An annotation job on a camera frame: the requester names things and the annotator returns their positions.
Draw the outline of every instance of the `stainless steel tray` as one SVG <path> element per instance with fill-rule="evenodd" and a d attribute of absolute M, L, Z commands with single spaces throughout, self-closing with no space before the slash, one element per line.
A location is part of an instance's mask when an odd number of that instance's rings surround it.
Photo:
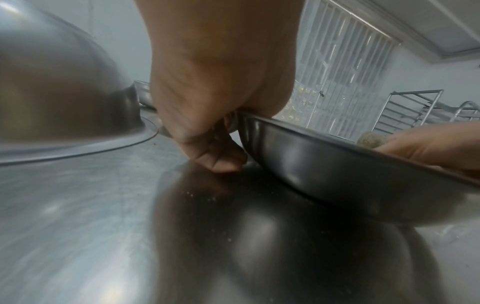
<path fill-rule="evenodd" d="M 274 119 L 238 113 L 246 151 L 293 188 L 381 221 L 480 217 L 480 183 Z"/>

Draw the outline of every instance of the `stainless steel counter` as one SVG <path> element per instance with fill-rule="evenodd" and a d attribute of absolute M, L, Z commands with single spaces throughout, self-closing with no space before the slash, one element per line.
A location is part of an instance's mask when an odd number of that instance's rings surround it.
<path fill-rule="evenodd" d="M 170 138 L 0 167 L 0 302 L 479 303 L 480 223 L 395 227 Z"/>

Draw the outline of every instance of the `hand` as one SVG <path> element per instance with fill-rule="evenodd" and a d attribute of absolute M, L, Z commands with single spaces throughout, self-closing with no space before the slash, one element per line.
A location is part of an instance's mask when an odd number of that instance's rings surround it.
<path fill-rule="evenodd" d="M 294 84 L 303 0 L 137 0 L 152 46 L 150 89 L 185 154 L 214 172 L 247 161 L 225 126 L 242 109 L 273 116 Z"/>
<path fill-rule="evenodd" d="M 431 125 L 392 135 L 377 151 L 480 177 L 480 122 Z"/>

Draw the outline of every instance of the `baking rack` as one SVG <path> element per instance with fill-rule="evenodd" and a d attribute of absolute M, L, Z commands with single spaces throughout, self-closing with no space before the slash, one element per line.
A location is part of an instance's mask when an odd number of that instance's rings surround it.
<path fill-rule="evenodd" d="M 466 101 L 458 107 L 440 102 L 443 90 L 393 92 L 388 97 L 373 132 L 391 135 L 431 124 L 480 120 L 480 106 Z"/>

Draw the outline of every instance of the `wire rack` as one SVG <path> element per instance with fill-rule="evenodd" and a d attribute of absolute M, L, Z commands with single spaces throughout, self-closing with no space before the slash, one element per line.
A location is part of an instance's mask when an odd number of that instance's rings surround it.
<path fill-rule="evenodd" d="M 480 120 L 480 106 L 466 101 L 458 107 L 440 102 L 443 90 L 393 92 L 388 97 L 373 132 L 391 135 L 431 124 Z"/>

